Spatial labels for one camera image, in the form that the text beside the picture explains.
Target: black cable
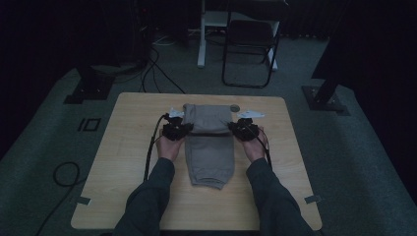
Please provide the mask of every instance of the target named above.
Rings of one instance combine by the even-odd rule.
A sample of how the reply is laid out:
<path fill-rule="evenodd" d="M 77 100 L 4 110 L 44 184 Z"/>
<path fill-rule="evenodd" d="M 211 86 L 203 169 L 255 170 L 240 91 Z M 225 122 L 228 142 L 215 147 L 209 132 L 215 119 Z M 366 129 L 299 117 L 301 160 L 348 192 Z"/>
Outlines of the black cable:
<path fill-rule="evenodd" d="M 264 137 L 267 140 L 268 148 L 266 148 L 264 145 L 263 145 L 263 147 L 265 149 L 265 154 L 267 155 L 267 161 L 268 161 L 269 167 L 272 169 L 272 161 L 270 160 L 270 154 L 269 154 L 269 140 L 268 140 L 267 134 L 263 130 L 261 130 L 261 129 L 259 129 L 259 130 L 264 134 Z"/>
<path fill-rule="evenodd" d="M 134 21 L 136 20 L 137 21 L 137 23 L 139 24 L 139 22 L 138 22 L 138 16 L 136 16 L 135 17 L 135 7 L 137 7 L 137 2 L 135 1 L 135 0 L 130 0 L 130 1 L 128 1 L 128 4 L 129 4 L 129 12 L 130 12 L 130 15 L 131 15 L 131 20 L 132 20 L 132 35 L 133 35 L 133 37 L 132 37 L 132 54 L 134 54 L 135 53 L 135 50 L 136 50 L 136 48 L 135 48 L 135 46 L 136 46 L 136 29 L 135 29 L 135 23 L 134 23 Z"/>
<path fill-rule="evenodd" d="M 144 182 L 145 181 L 147 181 L 147 179 L 148 179 L 148 176 L 149 176 L 149 164 L 150 164 L 150 156 L 152 155 L 152 148 L 153 148 L 153 145 L 155 144 L 155 142 L 156 142 L 156 139 L 155 139 L 155 137 L 156 137 L 156 132 L 157 132 L 157 129 L 158 129 L 158 127 L 159 127 L 159 123 L 160 123 L 160 121 L 165 117 L 165 115 L 161 115 L 160 117 L 159 117 L 159 119 L 157 120 L 157 123 L 156 123 L 156 126 L 155 126 L 155 130 L 153 131 L 153 135 L 152 135 L 152 137 L 150 138 L 150 143 L 149 143 L 149 148 L 148 148 L 148 154 L 147 154 L 147 164 L 146 164 L 146 166 L 145 166 L 145 174 L 144 174 Z"/>
<path fill-rule="evenodd" d="M 68 165 L 68 164 L 71 164 L 71 165 L 74 165 L 75 167 L 76 167 L 76 169 L 77 169 L 77 172 L 76 172 L 76 177 L 74 178 L 74 180 L 73 180 L 73 182 L 71 183 L 71 184 L 63 184 L 63 183 L 61 183 L 61 182 L 59 182 L 59 180 L 58 180 L 58 178 L 56 177 L 57 176 L 57 173 L 58 173 L 58 171 L 59 171 L 59 169 L 61 168 L 61 167 L 63 167 L 63 166 L 65 166 L 65 165 Z M 68 189 L 68 191 L 67 191 L 67 193 L 64 195 L 64 197 L 59 201 L 59 203 L 55 206 L 55 208 L 46 216 L 46 218 L 43 220 L 43 222 L 42 222 L 42 224 L 40 225 L 40 227 L 39 227 L 39 229 L 37 230 L 37 232 L 36 232 L 36 234 L 35 234 L 35 236 L 38 236 L 38 235 L 40 235 L 40 232 L 42 231 L 42 229 L 43 229 L 43 227 L 46 225 L 46 223 L 48 222 L 48 220 L 49 220 L 49 218 L 52 216 L 52 214 L 54 214 L 55 213 L 55 211 L 58 209 L 58 207 L 60 207 L 61 205 L 62 205 L 62 203 L 64 203 L 64 201 L 68 198 L 68 196 L 71 194 L 71 192 L 74 190 L 74 187 L 76 187 L 77 185 L 79 185 L 79 184 L 81 184 L 81 183 L 83 183 L 83 182 L 85 182 L 86 180 L 87 180 L 87 178 L 84 178 L 84 179 L 82 179 L 82 180 L 79 180 L 80 179 L 80 166 L 76 163 L 76 162 L 73 162 L 73 161 L 67 161 L 67 162 L 64 162 L 64 163 L 61 163 L 60 165 L 58 165 L 56 168 L 55 168 L 55 170 L 54 170 L 54 172 L 53 172 L 53 181 L 55 182 L 55 184 L 57 184 L 58 186 L 60 186 L 60 187 L 65 187 L 65 188 L 67 188 L 67 187 L 69 187 L 69 189 Z"/>
<path fill-rule="evenodd" d="M 130 81 L 134 80 L 135 78 L 137 78 L 138 76 L 141 76 L 143 72 L 144 72 L 144 71 L 141 71 L 141 72 L 140 72 L 140 73 L 138 73 L 137 75 L 132 76 L 131 78 L 128 78 L 128 79 L 123 80 L 123 81 L 122 81 L 122 80 L 118 80 L 118 79 L 116 79 L 116 80 L 113 82 L 113 84 L 123 84 L 123 83 L 126 83 L 126 82 L 130 82 Z"/>
<path fill-rule="evenodd" d="M 156 55 L 157 55 L 157 57 L 159 58 L 159 52 L 158 51 L 156 51 L 156 49 L 154 49 L 153 47 L 151 47 L 150 49 L 152 49 L 155 53 L 156 53 Z M 154 65 L 154 66 L 156 66 L 156 68 L 163 74 L 163 76 L 165 76 L 165 78 L 169 81 L 169 82 L 171 82 L 172 83 L 172 85 L 174 85 L 175 87 L 177 87 L 182 93 L 184 93 L 185 94 L 185 92 L 177 85 L 177 84 L 175 84 L 175 82 L 174 81 L 172 81 L 172 79 L 171 78 L 169 78 L 166 74 L 165 74 L 165 72 L 156 64 L 156 61 L 153 61 L 151 58 L 149 58 L 149 60 L 152 62 L 152 64 Z"/>
<path fill-rule="evenodd" d="M 149 73 L 150 70 L 152 70 L 153 72 L 153 76 L 155 75 L 154 73 L 154 68 L 153 66 L 155 65 L 155 63 L 159 60 L 159 53 L 157 53 L 156 51 L 156 58 L 153 61 L 150 57 L 148 58 L 152 63 L 149 65 L 147 71 L 145 72 L 145 74 L 142 76 L 142 81 L 141 81 L 141 86 L 139 87 L 139 91 L 141 91 L 142 88 L 144 88 L 144 92 L 147 92 L 147 89 L 145 88 L 145 79 L 147 78 L 147 75 Z"/>
<path fill-rule="evenodd" d="M 122 69 L 120 71 L 115 71 L 115 72 L 102 72 L 99 71 L 97 69 L 94 69 L 94 71 L 101 76 L 111 76 L 111 77 L 118 77 L 118 76 L 124 76 L 124 75 L 134 75 L 136 73 L 141 72 L 143 69 L 145 68 L 145 66 L 141 63 L 137 64 L 136 66 L 127 68 L 127 69 Z"/>
<path fill-rule="evenodd" d="M 267 137 L 267 134 L 263 131 L 263 130 L 261 130 L 260 128 L 258 128 L 258 130 L 260 130 L 263 134 L 264 134 L 264 137 L 266 138 L 266 140 L 267 140 L 267 146 L 268 146 L 268 148 L 265 146 L 265 144 L 260 140 L 260 138 L 258 138 L 258 136 L 249 128 L 249 126 L 248 125 L 246 125 L 245 123 L 243 123 L 243 125 L 245 126 L 245 128 L 246 129 L 248 129 L 249 130 L 249 132 L 251 132 L 252 133 L 252 135 L 254 135 L 255 136 L 255 138 L 260 142 L 260 144 L 262 145 L 262 147 L 264 148 L 264 151 L 265 151 L 265 154 L 266 154 L 266 156 L 267 156 L 267 162 L 268 162 L 268 165 L 269 165 L 269 167 L 272 169 L 272 162 L 271 162 L 271 160 L 270 160 L 270 154 L 269 154 L 269 141 L 268 141 L 268 137 Z"/>
<path fill-rule="evenodd" d="M 323 232 L 323 229 L 319 229 L 319 232 L 321 235 L 326 236 L 325 232 Z"/>
<path fill-rule="evenodd" d="M 155 78 L 155 70 L 154 70 L 154 68 L 152 68 L 152 72 L 153 72 L 153 83 L 155 84 L 155 86 L 156 86 L 156 90 L 159 92 L 159 93 L 161 93 L 160 92 L 160 89 L 159 89 L 159 86 L 157 85 L 157 82 L 156 82 L 156 78 Z"/>

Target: black metal stand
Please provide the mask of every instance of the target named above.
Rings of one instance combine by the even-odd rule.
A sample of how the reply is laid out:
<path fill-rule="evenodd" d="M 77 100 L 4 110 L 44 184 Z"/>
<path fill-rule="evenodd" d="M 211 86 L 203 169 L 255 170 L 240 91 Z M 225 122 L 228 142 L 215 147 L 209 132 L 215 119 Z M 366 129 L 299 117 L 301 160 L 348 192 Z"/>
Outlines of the black metal stand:
<path fill-rule="evenodd" d="M 334 93 L 337 83 L 325 81 L 321 87 L 301 87 L 311 110 L 335 111 L 340 116 L 350 116 Z"/>
<path fill-rule="evenodd" d="M 84 100 L 105 100 L 110 93 L 114 77 L 98 75 L 90 66 L 77 67 L 81 80 L 73 94 L 67 95 L 64 104 L 82 104 Z"/>

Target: tripod base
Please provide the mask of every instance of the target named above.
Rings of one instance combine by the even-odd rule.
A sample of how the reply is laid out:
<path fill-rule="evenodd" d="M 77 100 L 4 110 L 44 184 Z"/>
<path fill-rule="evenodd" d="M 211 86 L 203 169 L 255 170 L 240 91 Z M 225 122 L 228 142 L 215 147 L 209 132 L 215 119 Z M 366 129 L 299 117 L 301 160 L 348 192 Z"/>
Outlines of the tripod base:
<path fill-rule="evenodd" d="M 342 105 L 334 93 L 327 102 L 318 102 L 316 95 L 320 87 L 301 87 L 311 110 L 335 111 L 339 116 L 350 116 L 345 105 Z"/>
<path fill-rule="evenodd" d="M 80 80 L 73 94 L 67 95 L 64 104 L 82 104 L 84 100 L 105 100 L 110 93 L 114 77 L 96 75 L 98 85 L 93 89 L 85 89 L 85 83 Z"/>

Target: gray carpet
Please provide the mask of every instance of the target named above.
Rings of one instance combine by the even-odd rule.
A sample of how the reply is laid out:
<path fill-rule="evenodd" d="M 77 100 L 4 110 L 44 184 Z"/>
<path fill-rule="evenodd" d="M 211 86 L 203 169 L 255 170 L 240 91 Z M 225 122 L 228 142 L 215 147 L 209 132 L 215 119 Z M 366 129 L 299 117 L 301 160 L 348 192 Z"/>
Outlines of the gray carpet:
<path fill-rule="evenodd" d="M 169 42 L 163 40 L 160 43 L 169 45 L 155 46 L 159 52 L 157 64 L 186 93 L 281 96 L 286 100 L 313 190 L 323 198 L 318 206 L 325 235 L 416 235 L 417 207 L 401 185 L 353 92 L 342 87 L 336 92 L 351 116 L 311 111 L 308 107 L 301 86 L 319 86 L 323 82 L 310 77 L 327 45 L 325 41 L 284 38 L 277 56 L 278 71 L 272 74 L 269 86 L 262 89 L 222 84 L 221 47 L 209 44 L 206 66 L 199 69 L 197 40 L 191 40 L 188 48 Z M 102 66 L 98 69 L 118 70 Z M 265 67 L 251 69 L 256 77 L 265 72 Z M 79 79 L 75 71 L 70 71 L 56 83 L 0 162 L 2 236 L 35 235 L 68 190 L 54 183 L 56 166 L 75 161 L 80 165 L 81 178 L 87 177 L 118 94 L 138 91 L 141 86 L 140 76 L 121 76 L 107 100 L 63 104 Z M 157 70 L 155 80 L 162 92 L 180 92 Z M 151 73 L 145 85 L 147 91 L 157 92 Z M 96 132 L 79 131 L 83 119 L 96 118 L 101 119 Z M 75 168 L 65 167 L 59 171 L 58 179 L 71 183 L 75 174 Z M 50 217 L 41 235 L 108 232 L 71 227 L 75 198 L 82 188 L 83 184 L 74 188 Z"/>

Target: table leg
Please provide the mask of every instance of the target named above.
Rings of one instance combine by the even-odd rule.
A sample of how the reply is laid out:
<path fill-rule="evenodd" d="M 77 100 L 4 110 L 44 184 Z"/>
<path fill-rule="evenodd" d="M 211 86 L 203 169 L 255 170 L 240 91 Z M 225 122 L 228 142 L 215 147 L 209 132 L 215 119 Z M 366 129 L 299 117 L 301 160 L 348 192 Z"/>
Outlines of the table leg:
<path fill-rule="evenodd" d="M 272 27 L 273 27 L 273 33 L 276 33 L 278 31 L 279 22 L 273 23 Z M 277 71 L 278 70 L 278 64 L 276 63 L 276 60 L 272 61 L 272 55 L 273 55 L 273 52 L 270 50 L 269 54 L 268 54 L 269 62 L 273 63 L 272 70 Z"/>
<path fill-rule="evenodd" d="M 201 18 L 201 32 L 200 32 L 200 50 L 197 67 L 203 68 L 206 63 L 206 0 L 202 0 L 202 18 Z"/>

